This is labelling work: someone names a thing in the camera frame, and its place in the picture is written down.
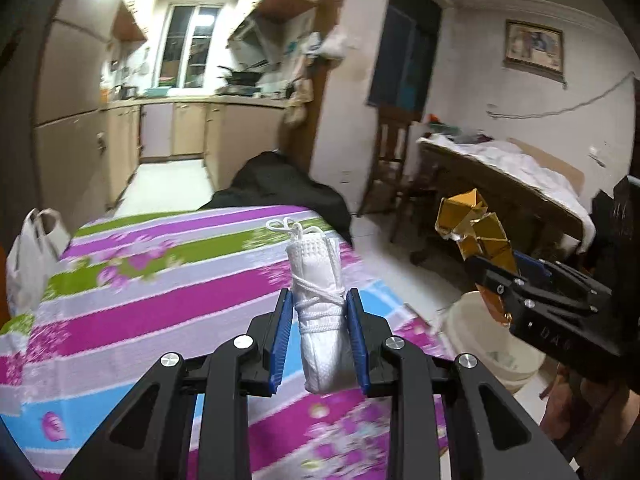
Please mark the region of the white table cover cloth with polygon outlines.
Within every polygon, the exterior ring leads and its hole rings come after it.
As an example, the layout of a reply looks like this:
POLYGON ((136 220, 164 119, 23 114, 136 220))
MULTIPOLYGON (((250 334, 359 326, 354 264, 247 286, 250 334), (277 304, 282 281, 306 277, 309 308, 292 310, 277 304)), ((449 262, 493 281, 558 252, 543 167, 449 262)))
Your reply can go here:
POLYGON ((518 139, 469 144, 456 143, 439 133, 422 136, 419 140, 421 139, 431 139, 436 144, 495 166, 513 177, 535 185, 559 203, 572 207, 580 218, 589 220, 590 227, 588 240, 582 242, 576 252, 585 252, 591 246, 597 230, 587 208, 580 201, 585 176, 568 162, 518 139))

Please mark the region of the dark wooden dining table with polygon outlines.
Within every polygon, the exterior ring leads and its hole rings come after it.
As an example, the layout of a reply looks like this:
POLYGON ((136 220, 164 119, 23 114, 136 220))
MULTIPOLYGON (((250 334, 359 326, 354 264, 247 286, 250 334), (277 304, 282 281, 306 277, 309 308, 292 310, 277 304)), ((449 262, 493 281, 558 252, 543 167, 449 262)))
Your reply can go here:
POLYGON ((544 246, 558 247, 563 237, 576 249, 588 240, 589 220, 535 185, 431 139, 419 140, 418 147, 418 180, 433 195, 434 212, 445 198, 475 190, 498 214, 506 236, 520 252, 531 255, 544 246))

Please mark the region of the white plastic bag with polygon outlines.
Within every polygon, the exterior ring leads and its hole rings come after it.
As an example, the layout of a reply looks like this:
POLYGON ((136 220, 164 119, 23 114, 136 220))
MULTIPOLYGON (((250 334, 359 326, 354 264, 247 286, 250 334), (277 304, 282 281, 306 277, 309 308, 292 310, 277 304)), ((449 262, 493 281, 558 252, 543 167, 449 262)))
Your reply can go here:
POLYGON ((56 210, 29 211, 6 258, 6 301, 12 318, 38 309, 71 239, 56 210))

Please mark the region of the white plastic bucket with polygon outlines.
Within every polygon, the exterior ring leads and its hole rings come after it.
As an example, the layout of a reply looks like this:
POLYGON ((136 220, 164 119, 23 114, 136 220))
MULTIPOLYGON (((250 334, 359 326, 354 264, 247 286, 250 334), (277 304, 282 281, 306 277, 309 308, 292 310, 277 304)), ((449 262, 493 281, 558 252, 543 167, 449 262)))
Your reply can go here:
POLYGON ((474 354, 512 393, 537 374, 546 357, 495 321, 479 292, 466 292, 449 308, 444 333, 454 352, 474 354))

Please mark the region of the beige refrigerator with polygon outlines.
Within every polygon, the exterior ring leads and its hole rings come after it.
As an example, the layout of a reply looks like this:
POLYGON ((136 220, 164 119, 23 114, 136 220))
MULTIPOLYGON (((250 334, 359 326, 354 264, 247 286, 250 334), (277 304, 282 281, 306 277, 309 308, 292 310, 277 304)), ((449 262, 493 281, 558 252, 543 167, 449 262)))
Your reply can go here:
POLYGON ((106 44, 55 20, 44 45, 35 105, 40 205, 74 232, 101 218, 110 202, 106 115, 100 97, 106 44))

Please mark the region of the black wok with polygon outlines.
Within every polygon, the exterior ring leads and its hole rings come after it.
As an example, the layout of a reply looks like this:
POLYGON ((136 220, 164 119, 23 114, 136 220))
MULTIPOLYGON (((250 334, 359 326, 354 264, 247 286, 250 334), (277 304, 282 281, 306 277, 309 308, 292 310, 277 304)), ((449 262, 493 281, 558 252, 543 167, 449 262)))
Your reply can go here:
POLYGON ((222 65, 219 65, 219 68, 226 71, 224 80, 229 86, 255 87, 259 79, 262 78, 262 73, 252 70, 232 70, 232 68, 222 65))

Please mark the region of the yellow crinkled wrapper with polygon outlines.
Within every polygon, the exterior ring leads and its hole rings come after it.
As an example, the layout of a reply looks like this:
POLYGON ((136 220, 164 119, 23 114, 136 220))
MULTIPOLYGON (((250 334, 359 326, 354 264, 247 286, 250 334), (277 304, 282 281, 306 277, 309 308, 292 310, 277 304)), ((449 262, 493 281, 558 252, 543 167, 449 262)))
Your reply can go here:
POLYGON ((463 261, 482 257, 503 271, 518 274, 506 231, 477 188, 440 201, 435 229, 457 243, 463 261))

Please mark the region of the kitchen window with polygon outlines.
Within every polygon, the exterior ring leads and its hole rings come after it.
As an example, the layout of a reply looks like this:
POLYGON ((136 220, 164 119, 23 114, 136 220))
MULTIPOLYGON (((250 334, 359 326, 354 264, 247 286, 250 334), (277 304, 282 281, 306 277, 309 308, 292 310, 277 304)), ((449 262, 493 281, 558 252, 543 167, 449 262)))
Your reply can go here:
POLYGON ((219 6, 174 4, 169 7, 160 42, 155 82, 160 88, 201 89, 219 6))

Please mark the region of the framed wall picture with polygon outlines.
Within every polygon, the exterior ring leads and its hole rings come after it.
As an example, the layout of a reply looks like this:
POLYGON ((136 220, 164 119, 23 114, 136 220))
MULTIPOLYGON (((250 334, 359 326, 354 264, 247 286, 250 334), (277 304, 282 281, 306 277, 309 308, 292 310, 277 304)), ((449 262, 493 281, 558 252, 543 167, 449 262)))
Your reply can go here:
POLYGON ((506 20, 503 66, 565 84, 564 35, 557 28, 506 20))

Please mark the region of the floral purple tablecloth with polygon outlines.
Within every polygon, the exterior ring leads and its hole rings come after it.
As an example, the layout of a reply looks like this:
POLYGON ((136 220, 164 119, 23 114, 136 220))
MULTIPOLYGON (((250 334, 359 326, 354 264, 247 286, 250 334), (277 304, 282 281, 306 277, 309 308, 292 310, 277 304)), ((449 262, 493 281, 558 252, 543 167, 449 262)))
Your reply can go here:
MULTIPOLYGON (((140 214, 79 229, 38 310, 1 332, 1 416, 37 474, 55 479, 131 386, 164 353, 213 352, 270 311, 291 283, 293 206, 140 214)), ((250 469, 257 479, 382 479, 390 404, 352 389, 312 396, 299 336, 283 379, 250 399, 250 469)))

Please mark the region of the white small shoe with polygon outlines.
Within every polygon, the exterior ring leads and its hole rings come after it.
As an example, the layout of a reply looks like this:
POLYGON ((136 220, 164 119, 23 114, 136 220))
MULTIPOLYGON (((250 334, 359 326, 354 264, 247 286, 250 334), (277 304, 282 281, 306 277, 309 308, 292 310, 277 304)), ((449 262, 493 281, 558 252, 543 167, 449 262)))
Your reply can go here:
POLYGON ((340 243, 318 226, 291 218, 267 222, 288 236, 288 264, 300 337, 305 389, 329 394, 356 385, 346 320, 340 243))

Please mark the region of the black cloth cover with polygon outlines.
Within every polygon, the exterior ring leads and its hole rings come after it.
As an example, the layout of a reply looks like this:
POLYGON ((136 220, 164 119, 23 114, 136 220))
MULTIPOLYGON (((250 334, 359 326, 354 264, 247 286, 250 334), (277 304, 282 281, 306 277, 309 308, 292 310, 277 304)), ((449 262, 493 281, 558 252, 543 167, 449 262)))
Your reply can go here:
POLYGON ((248 160, 228 188, 216 191, 200 210, 241 206, 299 206, 316 212, 352 246, 352 215, 341 194, 312 180, 276 152, 248 160))

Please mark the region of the beige kitchen cabinets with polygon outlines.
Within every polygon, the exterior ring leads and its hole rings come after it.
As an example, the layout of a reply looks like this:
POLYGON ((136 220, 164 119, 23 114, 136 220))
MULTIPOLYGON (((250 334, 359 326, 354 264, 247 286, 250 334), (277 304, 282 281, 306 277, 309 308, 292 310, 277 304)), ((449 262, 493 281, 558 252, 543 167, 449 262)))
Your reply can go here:
POLYGON ((214 190, 245 163, 279 145, 285 105, 246 96, 173 96, 104 107, 108 202, 122 196, 142 162, 201 159, 214 190))

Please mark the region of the dark wooden chair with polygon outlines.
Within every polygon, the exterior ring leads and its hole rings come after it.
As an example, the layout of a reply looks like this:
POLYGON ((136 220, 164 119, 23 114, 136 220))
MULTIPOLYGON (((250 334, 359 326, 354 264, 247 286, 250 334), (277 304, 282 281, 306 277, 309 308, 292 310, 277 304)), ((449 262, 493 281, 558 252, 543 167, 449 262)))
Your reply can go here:
POLYGON ((356 216, 361 217, 366 212, 374 186, 384 184, 390 190, 390 201, 384 211, 395 211, 390 229, 390 242, 393 243, 409 205, 423 202, 428 195, 416 177, 405 175, 410 128, 419 117, 416 113, 389 105, 381 105, 376 110, 378 121, 373 155, 356 216))

